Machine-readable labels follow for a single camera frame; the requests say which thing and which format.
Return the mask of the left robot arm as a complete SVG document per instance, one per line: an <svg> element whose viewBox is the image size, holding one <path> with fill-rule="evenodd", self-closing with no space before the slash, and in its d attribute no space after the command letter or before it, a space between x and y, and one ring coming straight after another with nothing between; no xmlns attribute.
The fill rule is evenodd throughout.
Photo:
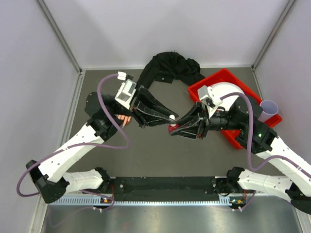
<svg viewBox="0 0 311 233"><path fill-rule="evenodd" d="M68 169L83 156L114 136L121 121L116 115L133 117L141 128L174 124L178 114L159 102L147 88L131 93L119 90L115 96L95 92L88 95L85 112L89 120L80 131L62 145L56 155L39 164L27 163L31 179L43 200L49 204L67 193L87 190L104 193L111 186L106 170L96 167L87 172L69 173Z"/></svg>

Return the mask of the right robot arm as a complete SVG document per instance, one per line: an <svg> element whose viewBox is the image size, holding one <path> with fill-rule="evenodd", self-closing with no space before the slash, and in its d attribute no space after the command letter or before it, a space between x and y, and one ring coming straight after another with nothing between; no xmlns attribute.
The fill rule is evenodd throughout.
<svg viewBox="0 0 311 233"><path fill-rule="evenodd" d="M181 119L169 126L169 134L202 139L209 131L238 130L237 142L246 149L247 160L256 155L263 164L276 167L281 176L258 173L251 164L234 167L212 184L218 194L263 192L284 199L298 210L311 212L311 166L291 150L280 136L259 120L262 108L240 87L220 82L198 89L199 100Z"/></svg>

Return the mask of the red nail polish bottle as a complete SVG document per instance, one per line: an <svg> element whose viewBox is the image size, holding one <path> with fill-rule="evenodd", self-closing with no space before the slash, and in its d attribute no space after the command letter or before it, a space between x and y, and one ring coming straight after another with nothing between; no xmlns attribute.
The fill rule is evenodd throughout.
<svg viewBox="0 0 311 233"><path fill-rule="evenodd" d="M173 131L175 131L176 129L179 128L179 125L178 124L170 124L168 126L168 131L169 131L169 134L171 134Z"/></svg>

